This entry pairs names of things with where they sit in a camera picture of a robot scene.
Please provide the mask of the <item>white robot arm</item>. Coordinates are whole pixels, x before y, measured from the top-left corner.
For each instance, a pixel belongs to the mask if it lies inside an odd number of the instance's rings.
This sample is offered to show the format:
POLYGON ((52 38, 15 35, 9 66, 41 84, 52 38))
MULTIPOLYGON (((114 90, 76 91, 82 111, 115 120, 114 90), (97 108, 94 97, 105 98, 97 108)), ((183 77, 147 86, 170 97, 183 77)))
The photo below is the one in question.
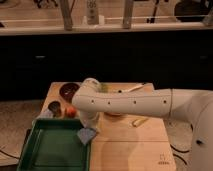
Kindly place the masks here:
POLYGON ((107 93, 87 78, 72 98, 84 127, 97 124, 99 112, 172 118, 193 126, 188 171, 213 171, 213 90, 158 89, 107 93))

